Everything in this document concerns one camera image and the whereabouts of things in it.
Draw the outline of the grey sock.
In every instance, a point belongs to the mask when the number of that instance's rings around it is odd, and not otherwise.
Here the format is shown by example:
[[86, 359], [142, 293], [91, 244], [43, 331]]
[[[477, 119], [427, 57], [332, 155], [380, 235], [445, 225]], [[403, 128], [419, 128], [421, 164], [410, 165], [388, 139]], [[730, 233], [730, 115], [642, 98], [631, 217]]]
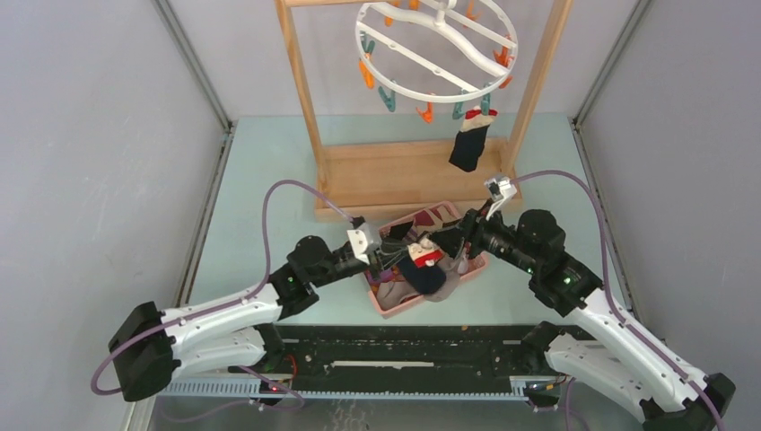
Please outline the grey sock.
[[466, 259], [444, 256], [432, 266], [418, 267], [410, 258], [404, 258], [394, 267], [393, 278], [378, 285], [375, 291], [376, 301], [383, 311], [389, 311], [418, 296], [429, 302], [441, 302], [459, 285], [467, 269]]

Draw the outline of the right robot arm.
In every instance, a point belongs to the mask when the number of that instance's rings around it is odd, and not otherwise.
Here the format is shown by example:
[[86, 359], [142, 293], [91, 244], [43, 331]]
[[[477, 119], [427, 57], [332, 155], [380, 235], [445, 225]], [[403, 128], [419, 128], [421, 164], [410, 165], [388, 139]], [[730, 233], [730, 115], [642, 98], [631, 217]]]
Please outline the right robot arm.
[[531, 374], [566, 374], [627, 410], [645, 430], [725, 428], [733, 381], [706, 374], [652, 335], [565, 250], [565, 232], [550, 212], [531, 209], [507, 226], [498, 214], [469, 210], [426, 237], [452, 257], [484, 251], [525, 271], [542, 304], [600, 344], [588, 347], [543, 321], [522, 341], [521, 361]]

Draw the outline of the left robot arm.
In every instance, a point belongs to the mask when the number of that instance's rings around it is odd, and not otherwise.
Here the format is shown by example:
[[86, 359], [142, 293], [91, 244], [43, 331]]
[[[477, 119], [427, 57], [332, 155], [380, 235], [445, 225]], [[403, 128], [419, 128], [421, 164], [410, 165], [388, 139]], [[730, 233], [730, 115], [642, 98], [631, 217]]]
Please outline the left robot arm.
[[272, 374], [284, 361], [276, 322], [313, 306], [317, 288], [366, 272], [379, 275], [421, 249], [359, 229], [348, 236], [334, 250], [318, 236], [301, 238], [283, 266], [235, 294], [163, 310], [153, 301], [136, 306], [108, 344], [116, 392], [128, 402], [144, 400], [180, 377], [228, 366]]

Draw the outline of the navy santa sock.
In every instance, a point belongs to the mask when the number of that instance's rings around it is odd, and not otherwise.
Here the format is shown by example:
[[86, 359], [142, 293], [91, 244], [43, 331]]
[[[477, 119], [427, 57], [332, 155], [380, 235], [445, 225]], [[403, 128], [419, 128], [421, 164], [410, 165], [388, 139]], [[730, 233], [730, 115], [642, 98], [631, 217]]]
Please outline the navy santa sock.
[[405, 270], [400, 273], [401, 276], [420, 295], [437, 293], [446, 282], [445, 271], [438, 266], [445, 253], [432, 243], [428, 236], [424, 236], [412, 244], [408, 253], [416, 268]]
[[499, 115], [498, 110], [468, 110], [454, 139], [449, 163], [464, 172], [473, 172], [485, 150], [487, 132]]

